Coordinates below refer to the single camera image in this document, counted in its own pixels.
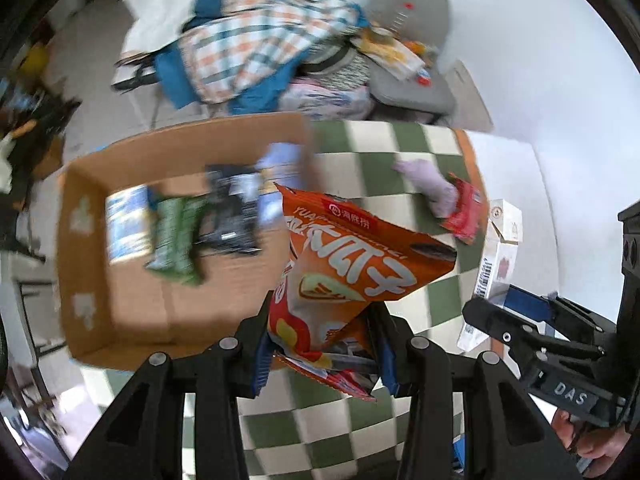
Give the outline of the person's right hand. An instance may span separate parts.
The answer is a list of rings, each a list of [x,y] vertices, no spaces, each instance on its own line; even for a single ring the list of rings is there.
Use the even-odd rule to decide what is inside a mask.
[[[569,450],[576,438],[575,425],[570,414],[556,410],[551,427],[561,442]],[[631,439],[624,426],[618,428],[599,428],[583,434],[575,443],[575,451],[581,458],[591,460],[584,472],[585,478],[597,478],[605,474],[615,463],[617,457]]]

